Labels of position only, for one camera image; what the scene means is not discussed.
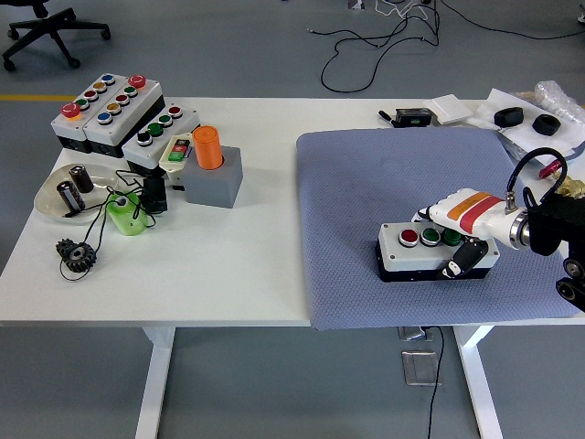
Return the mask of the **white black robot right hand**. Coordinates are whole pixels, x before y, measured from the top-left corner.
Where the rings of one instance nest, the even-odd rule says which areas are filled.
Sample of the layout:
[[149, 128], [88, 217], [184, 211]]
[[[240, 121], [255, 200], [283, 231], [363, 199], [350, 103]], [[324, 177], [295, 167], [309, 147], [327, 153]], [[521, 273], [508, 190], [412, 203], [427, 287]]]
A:
[[472, 270], [487, 254], [490, 239], [516, 250], [529, 244], [527, 211], [516, 205], [513, 193], [502, 200], [486, 192], [462, 188], [419, 209], [412, 220], [432, 221], [463, 236], [462, 247], [441, 268], [438, 277], [442, 280], [455, 279]]

